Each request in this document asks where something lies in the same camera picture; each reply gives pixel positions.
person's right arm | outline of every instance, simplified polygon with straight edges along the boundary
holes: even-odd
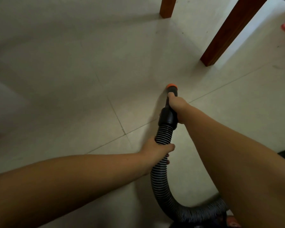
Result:
[[[243,227],[285,227],[285,160],[169,93],[222,198]]]

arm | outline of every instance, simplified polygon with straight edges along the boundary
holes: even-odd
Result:
[[[243,227],[285,227],[285,160],[169,93],[222,198]]]
[[[38,227],[148,174],[173,144],[139,153],[76,155],[0,174],[0,227]]]

chair leg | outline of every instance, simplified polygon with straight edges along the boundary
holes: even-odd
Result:
[[[266,1],[267,0],[238,0],[202,55],[201,61],[205,66],[211,66],[216,63]]]
[[[176,0],[162,0],[160,15],[162,18],[171,18]]]

floor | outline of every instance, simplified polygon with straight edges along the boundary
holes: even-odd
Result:
[[[203,51],[237,0],[0,0],[0,172],[72,154],[137,152],[164,87],[275,151],[285,149],[285,1],[268,0],[216,65]],[[168,179],[193,206],[215,195],[184,126]],[[145,176],[44,227],[169,227]]]

person's right hand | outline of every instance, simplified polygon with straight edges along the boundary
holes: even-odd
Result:
[[[190,105],[181,97],[176,97],[173,92],[168,93],[169,105],[177,113],[178,123],[184,124],[183,113]]]

